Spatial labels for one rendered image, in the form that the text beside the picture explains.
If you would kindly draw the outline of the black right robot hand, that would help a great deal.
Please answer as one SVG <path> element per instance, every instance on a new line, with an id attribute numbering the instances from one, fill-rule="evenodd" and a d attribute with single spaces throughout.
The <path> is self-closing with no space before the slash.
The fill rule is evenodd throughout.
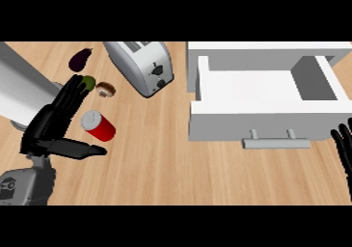
<path id="1" fill-rule="evenodd" d="M 352 202 L 352 118 L 347 119 L 347 124 L 341 123 L 337 126 L 337 129 L 331 130 L 331 137 L 334 140 L 338 159 L 346 174 Z"/>

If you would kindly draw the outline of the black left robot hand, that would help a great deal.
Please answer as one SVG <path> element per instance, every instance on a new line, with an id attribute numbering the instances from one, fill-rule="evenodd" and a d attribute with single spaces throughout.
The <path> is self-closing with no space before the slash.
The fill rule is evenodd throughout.
<path id="1" fill-rule="evenodd" d="M 44 105 L 36 114 L 21 136 L 21 154 L 34 156 L 55 154 L 77 160 L 106 155 L 105 148 L 64 138 L 72 116 L 89 94 L 81 79 L 81 75 L 71 76 L 53 102 Z"/>

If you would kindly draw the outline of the red can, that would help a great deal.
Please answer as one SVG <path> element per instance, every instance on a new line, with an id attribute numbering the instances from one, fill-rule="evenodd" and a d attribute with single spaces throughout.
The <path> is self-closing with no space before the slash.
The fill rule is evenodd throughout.
<path id="1" fill-rule="evenodd" d="M 106 142 L 115 135 L 115 127 L 99 111 L 90 110 L 81 116 L 81 128 L 102 141 Z"/>

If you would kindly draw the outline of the white open drawer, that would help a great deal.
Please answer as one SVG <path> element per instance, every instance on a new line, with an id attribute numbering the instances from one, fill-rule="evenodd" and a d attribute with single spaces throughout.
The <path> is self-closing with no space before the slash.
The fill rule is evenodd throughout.
<path id="1" fill-rule="evenodd" d="M 195 100 L 189 106 L 192 141 L 241 141 L 251 136 L 282 140 L 287 132 L 310 141 L 352 118 L 328 60 L 303 56 L 275 69 L 213 70 L 197 58 Z"/>

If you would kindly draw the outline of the white drawer cabinet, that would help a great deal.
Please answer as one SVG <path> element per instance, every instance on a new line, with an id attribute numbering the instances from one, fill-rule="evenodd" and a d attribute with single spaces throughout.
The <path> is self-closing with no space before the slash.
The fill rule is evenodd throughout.
<path id="1" fill-rule="evenodd" d="M 189 41 L 186 92 L 195 92 L 198 57 L 211 70 L 290 70 L 303 56 L 322 56 L 333 67 L 352 51 L 349 41 Z"/>

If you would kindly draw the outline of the large grey cylindrical appliance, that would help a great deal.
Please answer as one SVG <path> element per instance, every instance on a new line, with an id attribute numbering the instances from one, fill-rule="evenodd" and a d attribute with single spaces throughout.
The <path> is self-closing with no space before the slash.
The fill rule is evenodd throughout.
<path id="1" fill-rule="evenodd" d="M 0 116 L 28 126 L 61 89 L 16 51 L 0 41 Z"/>

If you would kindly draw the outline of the green avocado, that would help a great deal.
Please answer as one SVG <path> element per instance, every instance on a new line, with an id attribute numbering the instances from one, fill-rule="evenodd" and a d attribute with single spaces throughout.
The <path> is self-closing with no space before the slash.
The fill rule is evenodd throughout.
<path id="1" fill-rule="evenodd" d="M 96 80 L 90 75 L 84 75 L 81 82 L 86 84 L 86 90 L 90 91 L 96 86 Z"/>

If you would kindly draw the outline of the brown mushroom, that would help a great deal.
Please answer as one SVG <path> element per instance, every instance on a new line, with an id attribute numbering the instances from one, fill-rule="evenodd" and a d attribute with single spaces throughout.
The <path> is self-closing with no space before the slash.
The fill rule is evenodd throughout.
<path id="1" fill-rule="evenodd" d="M 98 95 L 102 97 L 112 97 L 115 94 L 114 86 L 106 82 L 96 84 Z"/>

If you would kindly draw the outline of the purple eggplant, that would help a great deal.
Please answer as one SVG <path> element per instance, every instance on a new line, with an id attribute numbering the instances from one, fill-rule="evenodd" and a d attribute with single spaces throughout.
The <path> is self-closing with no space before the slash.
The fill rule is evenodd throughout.
<path id="1" fill-rule="evenodd" d="M 90 48 L 84 48 L 83 50 L 80 50 L 74 54 L 74 56 L 71 57 L 71 59 L 68 61 L 68 68 L 72 71 L 78 72 L 83 70 L 90 55 L 92 55 L 92 49 Z"/>

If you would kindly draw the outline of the silver toaster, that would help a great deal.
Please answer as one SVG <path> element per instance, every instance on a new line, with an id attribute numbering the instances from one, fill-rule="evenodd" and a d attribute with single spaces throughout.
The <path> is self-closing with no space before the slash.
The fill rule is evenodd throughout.
<path id="1" fill-rule="evenodd" d="M 173 63 L 161 41 L 105 41 L 109 60 L 137 93 L 152 97 L 173 82 Z"/>

